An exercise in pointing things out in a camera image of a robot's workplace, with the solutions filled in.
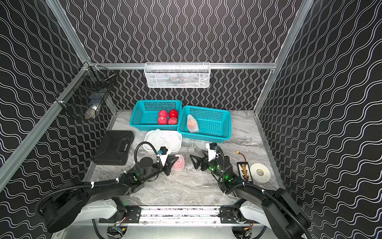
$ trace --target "black battery pack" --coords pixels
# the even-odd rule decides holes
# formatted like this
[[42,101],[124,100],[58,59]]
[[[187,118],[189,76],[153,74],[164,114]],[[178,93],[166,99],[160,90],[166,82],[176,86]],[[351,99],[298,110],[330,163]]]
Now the black battery pack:
[[97,165],[125,165],[133,141],[132,131],[106,131],[92,161]]
[[244,179],[247,182],[252,183],[252,176],[251,172],[249,171],[249,164],[248,162],[237,162],[238,165],[238,172],[240,174],[240,177]]

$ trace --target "black carrying case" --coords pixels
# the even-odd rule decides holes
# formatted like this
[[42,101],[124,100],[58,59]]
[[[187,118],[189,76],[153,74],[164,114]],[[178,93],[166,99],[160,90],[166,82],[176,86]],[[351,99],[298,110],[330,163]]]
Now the black carrying case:
[[97,165],[125,165],[133,141],[132,131],[106,131],[92,160]]

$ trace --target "battery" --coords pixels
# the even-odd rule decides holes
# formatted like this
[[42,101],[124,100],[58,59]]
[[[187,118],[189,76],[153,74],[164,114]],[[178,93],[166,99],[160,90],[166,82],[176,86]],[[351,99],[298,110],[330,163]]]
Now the battery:
[[240,177],[244,179],[247,182],[252,183],[252,176],[251,172],[249,171],[249,164],[248,162],[237,162],[238,166],[238,172],[240,174]]

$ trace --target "teal plastic basket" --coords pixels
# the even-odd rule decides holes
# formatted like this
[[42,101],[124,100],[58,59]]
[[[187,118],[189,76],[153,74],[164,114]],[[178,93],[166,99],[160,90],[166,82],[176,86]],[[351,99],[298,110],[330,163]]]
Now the teal plastic basket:
[[[192,115],[198,124],[199,132],[190,133],[187,127],[187,115]],[[183,107],[179,116],[178,132],[183,138],[223,143],[231,138],[231,113],[221,109],[197,106]]]
[[179,125],[160,125],[158,124],[158,113],[161,110],[166,110],[167,113],[176,109],[178,114],[182,111],[181,101],[171,100],[141,100],[134,106],[133,114],[131,115],[130,125],[136,127],[140,131],[156,130],[176,130]]

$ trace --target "wall-mounted basket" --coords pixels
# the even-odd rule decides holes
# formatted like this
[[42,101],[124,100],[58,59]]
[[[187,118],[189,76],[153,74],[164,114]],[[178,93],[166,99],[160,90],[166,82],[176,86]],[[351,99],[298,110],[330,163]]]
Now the wall-mounted basket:
[[146,62],[144,75],[150,88],[208,88],[209,62]]
[[116,78],[115,72],[105,67],[89,67],[65,99],[58,103],[69,116],[94,119],[109,96],[109,88]]

